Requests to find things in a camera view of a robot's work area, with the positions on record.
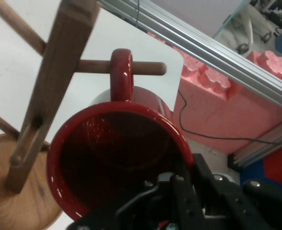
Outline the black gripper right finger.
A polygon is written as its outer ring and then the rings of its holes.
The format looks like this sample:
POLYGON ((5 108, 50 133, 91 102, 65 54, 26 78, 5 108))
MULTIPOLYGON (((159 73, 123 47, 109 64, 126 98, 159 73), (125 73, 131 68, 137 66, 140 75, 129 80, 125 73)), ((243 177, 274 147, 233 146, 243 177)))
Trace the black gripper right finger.
POLYGON ((262 179, 239 186, 213 174, 201 154, 193 158, 194 179, 210 212, 225 212, 238 230, 282 230, 282 187, 262 179))

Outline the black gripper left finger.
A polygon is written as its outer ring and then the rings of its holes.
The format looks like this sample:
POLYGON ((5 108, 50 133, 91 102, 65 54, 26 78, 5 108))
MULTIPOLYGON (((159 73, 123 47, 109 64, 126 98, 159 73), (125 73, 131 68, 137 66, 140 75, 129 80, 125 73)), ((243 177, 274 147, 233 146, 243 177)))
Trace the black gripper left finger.
POLYGON ((70 230, 204 230, 192 185, 170 172, 153 185, 141 184, 69 225, 70 230))

